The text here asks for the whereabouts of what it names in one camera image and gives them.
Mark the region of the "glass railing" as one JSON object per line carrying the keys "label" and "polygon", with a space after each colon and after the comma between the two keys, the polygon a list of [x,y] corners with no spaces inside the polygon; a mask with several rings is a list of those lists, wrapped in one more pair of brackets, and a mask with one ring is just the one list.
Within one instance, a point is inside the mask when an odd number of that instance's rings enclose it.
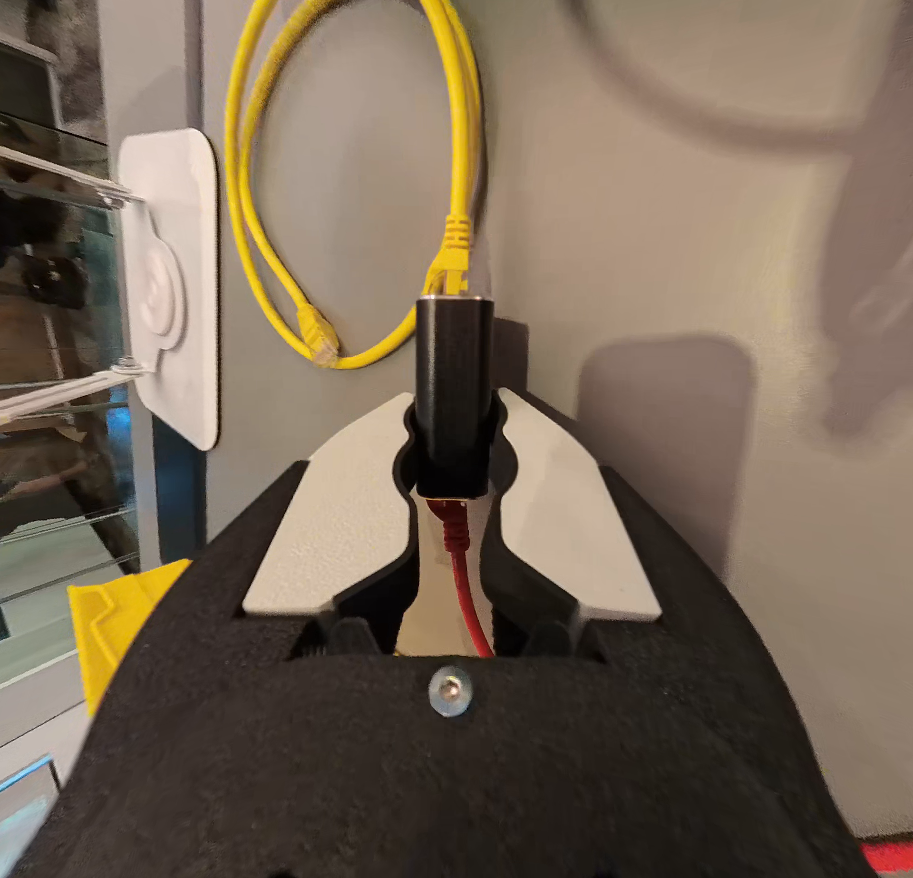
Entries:
{"label": "glass railing", "polygon": [[139,569],[104,144],[1,116],[1,681],[75,648],[67,591]]}

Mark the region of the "black ethernet coupler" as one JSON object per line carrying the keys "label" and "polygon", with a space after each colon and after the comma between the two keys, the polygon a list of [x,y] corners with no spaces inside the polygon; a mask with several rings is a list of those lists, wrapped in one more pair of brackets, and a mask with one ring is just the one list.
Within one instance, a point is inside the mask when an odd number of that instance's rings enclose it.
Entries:
{"label": "black ethernet coupler", "polygon": [[485,496],[493,437],[493,301],[425,295],[416,305],[417,493]]}

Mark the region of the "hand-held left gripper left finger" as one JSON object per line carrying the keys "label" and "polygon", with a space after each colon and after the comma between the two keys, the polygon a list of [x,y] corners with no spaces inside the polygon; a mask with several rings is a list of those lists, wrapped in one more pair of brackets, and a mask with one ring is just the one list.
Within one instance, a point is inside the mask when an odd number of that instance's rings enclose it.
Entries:
{"label": "hand-held left gripper left finger", "polygon": [[414,397],[402,393],[316,450],[243,600],[248,614],[317,614],[398,560],[409,537],[394,461]]}

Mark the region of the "white plastic mount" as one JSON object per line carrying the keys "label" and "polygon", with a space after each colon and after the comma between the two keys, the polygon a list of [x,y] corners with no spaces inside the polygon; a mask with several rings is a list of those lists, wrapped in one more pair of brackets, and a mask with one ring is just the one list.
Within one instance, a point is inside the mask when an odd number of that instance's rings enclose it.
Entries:
{"label": "white plastic mount", "polygon": [[117,173],[128,356],[143,405],[198,450],[219,433],[218,181],[209,140],[126,137]]}

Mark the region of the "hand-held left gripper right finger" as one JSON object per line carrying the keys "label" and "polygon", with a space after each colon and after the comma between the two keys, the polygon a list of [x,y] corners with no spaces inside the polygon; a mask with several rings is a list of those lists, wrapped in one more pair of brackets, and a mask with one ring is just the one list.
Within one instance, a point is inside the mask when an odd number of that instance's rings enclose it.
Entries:
{"label": "hand-held left gripper right finger", "polygon": [[656,621],[661,608],[597,461],[512,390],[496,392],[482,587],[512,622]]}

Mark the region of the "yellow plastic bin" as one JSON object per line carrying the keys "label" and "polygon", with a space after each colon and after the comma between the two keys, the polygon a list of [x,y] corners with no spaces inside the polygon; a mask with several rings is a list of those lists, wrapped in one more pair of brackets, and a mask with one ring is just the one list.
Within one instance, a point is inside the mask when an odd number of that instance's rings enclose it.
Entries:
{"label": "yellow plastic bin", "polygon": [[68,586],[68,604],[87,715],[93,717],[134,639],[187,570],[182,559],[103,584]]}

